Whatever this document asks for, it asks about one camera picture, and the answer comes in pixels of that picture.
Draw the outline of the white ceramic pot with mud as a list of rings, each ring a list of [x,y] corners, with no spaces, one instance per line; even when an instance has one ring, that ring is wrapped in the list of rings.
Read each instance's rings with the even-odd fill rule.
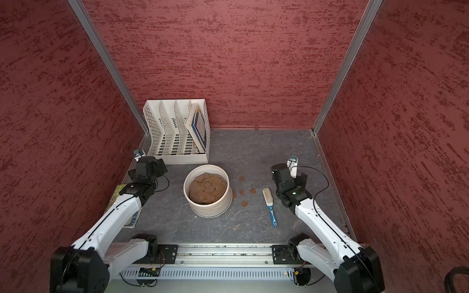
[[[233,200],[227,173],[215,165],[202,165],[192,170],[184,181],[183,190],[191,209],[204,218],[222,215]]]

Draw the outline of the white blue scrub brush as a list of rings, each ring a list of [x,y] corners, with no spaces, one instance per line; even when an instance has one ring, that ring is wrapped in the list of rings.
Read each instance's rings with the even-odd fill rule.
[[[269,215],[270,215],[270,218],[271,218],[272,225],[275,228],[277,228],[278,223],[277,223],[276,215],[275,215],[275,212],[274,212],[274,209],[273,209],[274,199],[273,199],[273,196],[272,196],[272,193],[271,193],[271,189],[270,188],[264,188],[263,189],[263,196],[265,198],[266,205],[269,209]]]

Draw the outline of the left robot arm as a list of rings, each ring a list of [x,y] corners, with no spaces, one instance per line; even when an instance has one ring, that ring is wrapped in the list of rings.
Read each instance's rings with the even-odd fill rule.
[[[155,193],[158,178],[167,173],[162,159],[143,156],[129,172],[131,182],[114,204],[82,237],[69,247],[58,248],[51,257],[50,292],[102,293],[109,282],[135,261],[159,260],[156,236],[138,234],[109,252],[116,236]]]

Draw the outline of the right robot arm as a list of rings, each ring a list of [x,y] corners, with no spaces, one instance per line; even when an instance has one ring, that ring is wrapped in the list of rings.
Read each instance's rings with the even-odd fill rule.
[[[276,195],[282,205],[303,221],[321,241],[318,246],[305,234],[290,239],[293,253],[329,278],[339,293],[382,293],[384,276],[379,255],[343,232],[306,190],[307,175],[293,178],[286,163],[271,168]]]

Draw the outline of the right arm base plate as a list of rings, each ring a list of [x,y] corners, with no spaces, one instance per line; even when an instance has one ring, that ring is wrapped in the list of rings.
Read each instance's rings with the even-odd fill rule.
[[[305,263],[310,265],[300,257],[297,247],[293,244],[272,245],[271,250],[274,264],[301,266]]]

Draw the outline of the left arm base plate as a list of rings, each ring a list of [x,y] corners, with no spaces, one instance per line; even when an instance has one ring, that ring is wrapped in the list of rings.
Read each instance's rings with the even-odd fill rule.
[[[179,246],[175,244],[163,244],[158,247],[157,256],[150,258],[148,264],[165,266],[167,264],[175,264],[178,255]]]

